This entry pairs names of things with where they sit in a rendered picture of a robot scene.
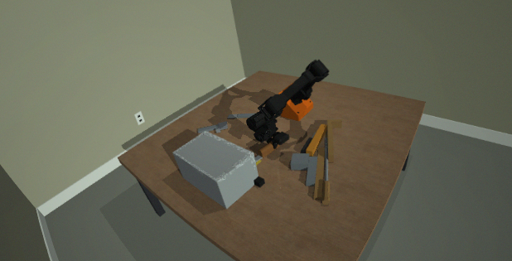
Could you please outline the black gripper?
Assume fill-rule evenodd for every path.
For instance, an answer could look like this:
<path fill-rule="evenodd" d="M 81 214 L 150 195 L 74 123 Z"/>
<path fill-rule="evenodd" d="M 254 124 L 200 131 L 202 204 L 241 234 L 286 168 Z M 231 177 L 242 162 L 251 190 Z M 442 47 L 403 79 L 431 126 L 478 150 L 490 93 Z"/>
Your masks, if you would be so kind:
<path fill-rule="evenodd" d="M 276 149 L 278 145 L 282 145 L 290 139 L 288 134 L 286 134 L 284 132 L 276 132 L 278 130 L 278 128 L 276 127 L 276 122 L 277 122 L 277 120 L 274 119 L 272 122 L 265 123 L 263 125 L 264 128 L 270 128 L 270 130 L 272 132 L 273 138 L 270 137 L 266 142 L 267 143 L 273 142 L 274 149 Z"/>

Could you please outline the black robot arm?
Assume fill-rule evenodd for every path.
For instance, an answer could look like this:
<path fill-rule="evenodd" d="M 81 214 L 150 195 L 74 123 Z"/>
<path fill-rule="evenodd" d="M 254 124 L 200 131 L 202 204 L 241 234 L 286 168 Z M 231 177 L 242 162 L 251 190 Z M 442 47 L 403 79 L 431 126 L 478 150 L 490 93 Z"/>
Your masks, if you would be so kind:
<path fill-rule="evenodd" d="M 329 75 L 328 73 L 329 70 L 320 60 L 314 60 L 307 66 L 302 76 L 287 87 L 281 94 L 275 94 L 273 97 L 271 96 L 264 101 L 258 107 L 259 112 L 246 120 L 251 130 L 254 131 L 258 128 L 254 133 L 256 140 L 263 143 L 272 137 L 273 135 L 270 128 L 264 128 L 263 125 L 272 122 L 281 115 L 289 99 L 291 99 L 295 105 L 300 104 L 302 99 L 308 100 L 312 95 L 312 86 L 316 82 L 325 79 Z"/>

